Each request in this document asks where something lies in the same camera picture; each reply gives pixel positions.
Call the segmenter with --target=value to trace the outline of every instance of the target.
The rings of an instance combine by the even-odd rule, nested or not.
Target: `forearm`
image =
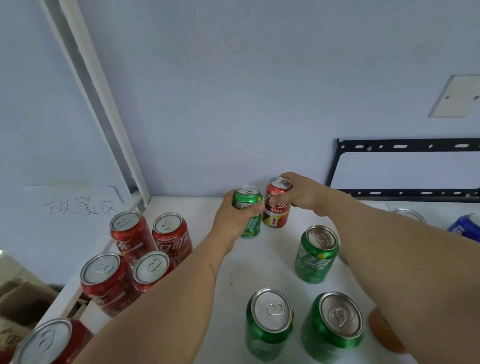
[[[208,328],[223,242],[209,235],[170,274],[112,319],[75,364],[192,363]]]
[[[480,328],[480,245],[339,191],[321,195],[355,278],[417,360],[472,359],[466,338]],[[459,350],[449,352],[452,345]]]

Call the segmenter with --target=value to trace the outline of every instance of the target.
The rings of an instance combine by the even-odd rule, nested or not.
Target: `sprite can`
[[[250,205],[262,202],[262,194],[255,186],[242,186],[237,188],[233,195],[232,205],[238,210],[246,208]],[[248,220],[247,226],[240,235],[241,238],[254,238],[260,234],[260,225],[262,214],[258,214]]]
[[[335,233],[323,225],[310,226],[300,239],[295,272],[307,283],[323,282],[337,254]]]
[[[247,349],[264,362],[274,360],[293,331],[293,319],[292,307],[282,292],[273,288],[259,290],[247,305]]]
[[[334,363],[363,339],[363,317],[357,305],[340,292],[315,298],[301,327],[301,342],[314,360]]]

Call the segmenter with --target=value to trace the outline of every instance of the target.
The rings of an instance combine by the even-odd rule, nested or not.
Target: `person's right hand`
[[[269,203],[280,205],[290,202],[292,206],[298,206],[305,210],[319,208],[322,202],[322,194],[328,187],[294,172],[282,173],[280,177],[292,181],[293,188],[290,191],[272,196],[268,200]]]

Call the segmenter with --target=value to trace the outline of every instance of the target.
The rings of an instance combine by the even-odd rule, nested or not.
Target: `can lid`
[[[318,304],[323,321],[337,335],[353,339],[363,331],[363,317],[357,305],[340,292],[325,293]]]
[[[468,217],[470,218],[470,221],[473,222],[475,225],[480,227],[480,215],[477,215],[475,213],[470,213],[468,214]]]
[[[13,356],[15,364],[50,364],[70,341],[72,324],[64,318],[47,321],[31,332]]]
[[[258,188],[256,188],[255,186],[245,185],[245,186],[237,188],[237,192],[239,194],[251,195],[251,194],[259,194],[260,190]]]
[[[139,283],[152,283],[163,277],[170,264],[164,252],[149,252],[142,256],[133,267],[133,279]]]
[[[159,234],[168,234],[178,229],[182,222],[182,217],[175,212],[167,212],[156,218],[153,223],[153,230]]]
[[[338,244],[335,233],[323,225],[310,226],[306,235],[310,244],[322,250],[334,249]]]
[[[133,228],[142,218],[137,211],[123,211],[116,214],[110,222],[113,231],[126,231]]]
[[[392,212],[395,212],[395,213],[403,215],[403,216],[407,216],[409,218],[414,218],[415,220],[425,222],[425,219],[423,218],[422,215],[420,215],[417,211],[413,211],[413,210],[410,210],[408,208],[400,207],[400,208],[396,208]]]
[[[289,190],[293,187],[292,181],[283,177],[274,177],[270,180],[270,183],[272,186],[281,188],[282,190]]]
[[[263,288],[252,298],[253,319],[263,330],[282,332],[292,321],[292,308],[285,295],[274,288]]]
[[[120,256],[115,253],[102,253],[85,263],[80,272],[84,284],[97,284],[109,279],[120,265]]]

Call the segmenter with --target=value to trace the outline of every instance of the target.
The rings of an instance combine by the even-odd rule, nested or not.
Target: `black metal frame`
[[[343,153],[374,152],[472,152],[480,151],[480,138],[340,140],[326,186],[331,185]],[[478,189],[340,189],[359,200],[480,202]]]

